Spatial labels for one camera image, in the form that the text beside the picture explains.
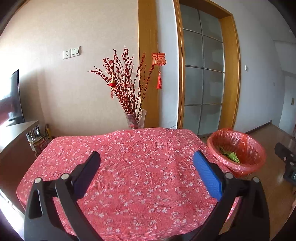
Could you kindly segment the green paw-print bag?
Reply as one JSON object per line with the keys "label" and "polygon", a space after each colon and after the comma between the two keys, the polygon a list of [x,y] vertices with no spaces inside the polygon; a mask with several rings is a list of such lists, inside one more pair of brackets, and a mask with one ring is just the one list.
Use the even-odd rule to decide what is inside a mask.
{"label": "green paw-print bag", "polygon": [[237,155],[235,152],[231,152],[231,151],[226,151],[224,150],[222,147],[219,147],[219,151],[221,152],[221,154],[223,156],[226,156],[229,160],[236,162],[238,164],[240,164],[241,162],[239,161]]}

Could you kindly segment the red-lined trash bin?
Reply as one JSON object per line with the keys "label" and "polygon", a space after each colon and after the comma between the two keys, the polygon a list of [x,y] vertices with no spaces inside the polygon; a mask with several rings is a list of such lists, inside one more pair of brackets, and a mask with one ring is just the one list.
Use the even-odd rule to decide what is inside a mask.
{"label": "red-lined trash bin", "polygon": [[[207,146],[215,158],[226,166],[235,177],[246,177],[263,167],[266,152],[263,146],[245,133],[223,128],[212,133],[207,139]],[[235,152],[240,164],[229,160],[219,151]]]}

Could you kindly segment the red box under cabinet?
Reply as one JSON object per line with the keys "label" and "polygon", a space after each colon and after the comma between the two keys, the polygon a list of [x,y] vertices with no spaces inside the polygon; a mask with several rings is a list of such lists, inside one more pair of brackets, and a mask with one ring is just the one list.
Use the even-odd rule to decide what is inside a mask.
{"label": "red box under cabinet", "polygon": [[32,142],[33,151],[37,156],[43,152],[43,150],[48,146],[50,140],[47,137],[39,137]]}

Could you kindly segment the dark wooden TV cabinet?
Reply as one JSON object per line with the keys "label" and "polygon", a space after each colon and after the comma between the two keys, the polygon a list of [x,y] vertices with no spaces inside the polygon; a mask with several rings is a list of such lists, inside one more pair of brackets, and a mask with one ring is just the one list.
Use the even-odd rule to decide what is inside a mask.
{"label": "dark wooden TV cabinet", "polygon": [[1,128],[1,191],[22,213],[16,190],[27,170],[36,159],[26,133],[39,124],[37,120]]}

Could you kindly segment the red floral tablecloth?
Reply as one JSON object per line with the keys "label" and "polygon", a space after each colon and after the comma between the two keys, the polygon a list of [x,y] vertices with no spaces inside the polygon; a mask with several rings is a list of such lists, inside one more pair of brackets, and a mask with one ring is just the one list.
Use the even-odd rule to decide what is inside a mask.
{"label": "red floral tablecloth", "polygon": [[145,128],[98,136],[57,137],[19,183],[25,206],[37,177],[54,180],[98,152],[101,165],[78,204],[104,240],[160,240],[199,228],[212,198],[193,165],[201,151],[216,158],[189,130]]}

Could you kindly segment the television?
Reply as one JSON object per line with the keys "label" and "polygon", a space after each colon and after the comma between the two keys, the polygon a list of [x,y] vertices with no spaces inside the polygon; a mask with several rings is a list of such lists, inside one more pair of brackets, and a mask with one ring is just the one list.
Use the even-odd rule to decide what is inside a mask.
{"label": "television", "polygon": [[19,70],[16,70],[10,78],[1,79],[1,126],[12,126],[24,122]]}

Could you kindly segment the glass vase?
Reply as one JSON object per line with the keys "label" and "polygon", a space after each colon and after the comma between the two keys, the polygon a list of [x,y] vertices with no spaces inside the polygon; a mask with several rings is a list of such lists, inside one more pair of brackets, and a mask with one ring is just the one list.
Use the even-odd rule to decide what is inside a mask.
{"label": "glass vase", "polygon": [[146,110],[141,109],[138,114],[125,114],[128,128],[131,130],[144,128],[144,122],[146,117]]}

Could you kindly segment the glass panel door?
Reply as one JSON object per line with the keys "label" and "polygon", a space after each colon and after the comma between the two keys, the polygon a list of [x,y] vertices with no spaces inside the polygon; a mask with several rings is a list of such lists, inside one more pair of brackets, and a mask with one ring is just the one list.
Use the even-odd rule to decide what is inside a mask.
{"label": "glass panel door", "polygon": [[224,92],[224,45],[217,18],[180,6],[185,47],[183,128],[198,136],[218,129]]}

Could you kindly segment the red berry branches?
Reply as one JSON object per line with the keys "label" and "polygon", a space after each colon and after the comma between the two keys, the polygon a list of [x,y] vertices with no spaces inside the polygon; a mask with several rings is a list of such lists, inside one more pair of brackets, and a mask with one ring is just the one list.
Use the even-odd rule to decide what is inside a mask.
{"label": "red berry branches", "polygon": [[143,52],[139,65],[136,67],[134,55],[124,47],[119,55],[114,49],[113,56],[103,58],[102,69],[93,67],[89,70],[105,81],[111,90],[111,98],[117,97],[126,114],[139,114],[142,108],[154,66],[146,64],[146,54]]}

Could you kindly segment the red fu hanging ornament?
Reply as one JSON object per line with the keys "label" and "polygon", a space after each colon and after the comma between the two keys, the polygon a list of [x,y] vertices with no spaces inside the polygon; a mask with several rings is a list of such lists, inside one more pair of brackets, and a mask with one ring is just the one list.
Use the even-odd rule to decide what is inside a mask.
{"label": "red fu hanging ornament", "polygon": [[166,65],[166,54],[163,52],[152,53],[152,66],[158,66],[158,82],[157,89],[162,88],[162,78],[160,67]]}

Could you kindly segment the white wall switch plate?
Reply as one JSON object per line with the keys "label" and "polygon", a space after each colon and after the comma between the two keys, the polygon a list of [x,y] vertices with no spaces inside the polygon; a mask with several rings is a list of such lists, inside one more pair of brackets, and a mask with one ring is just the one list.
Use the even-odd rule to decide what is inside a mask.
{"label": "white wall switch plate", "polygon": [[63,51],[63,59],[68,59],[72,57],[76,57],[80,55],[80,46],[76,48],[70,48],[68,50]]}

